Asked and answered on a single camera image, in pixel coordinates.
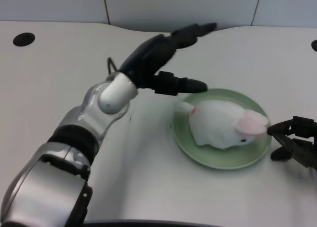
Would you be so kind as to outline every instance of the black hole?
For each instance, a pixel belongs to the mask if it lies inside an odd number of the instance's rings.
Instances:
[[[34,42],[35,36],[33,33],[21,33],[13,39],[13,44],[16,46],[26,46]]]
[[[312,48],[314,51],[317,51],[317,40],[312,42]]]

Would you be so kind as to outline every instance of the cable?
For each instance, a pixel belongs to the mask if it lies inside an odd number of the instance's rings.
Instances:
[[[107,66],[108,66],[108,74],[111,74],[111,67],[113,68],[114,71],[118,71],[116,65],[114,64],[113,60],[111,57],[108,57],[107,59]]]

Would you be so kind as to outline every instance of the white table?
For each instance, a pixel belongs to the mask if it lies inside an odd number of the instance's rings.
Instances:
[[[156,33],[103,24],[0,22],[0,197],[86,90]],[[15,47],[13,38],[36,40]],[[317,119],[317,29],[241,27],[212,33],[162,69],[240,91],[272,123]],[[317,175],[269,154],[238,171],[205,168],[177,147],[170,123],[184,96],[142,90],[109,130],[92,166],[87,221],[147,219],[226,227],[314,227]],[[273,142],[272,149],[277,148]]]

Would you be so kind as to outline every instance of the white plush toy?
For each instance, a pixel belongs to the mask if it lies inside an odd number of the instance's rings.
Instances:
[[[176,110],[188,114],[197,145],[220,149],[249,144],[256,136],[264,135],[268,125],[268,118],[262,114],[224,100],[205,100],[197,106],[180,102]]]

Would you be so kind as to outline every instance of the round plate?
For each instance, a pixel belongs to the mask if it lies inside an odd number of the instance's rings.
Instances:
[[[252,109],[267,116],[252,99],[231,90],[211,89],[204,93],[192,94],[184,101],[197,105],[207,99],[232,101],[246,109]],[[191,133],[187,114],[178,112],[174,114],[173,130],[178,145],[189,157],[198,163],[216,169],[239,169],[253,164],[265,155],[271,144],[271,136],[265,135],[255,138],[250,144],[227,149],[218,149],[211,145],[198,146]]]

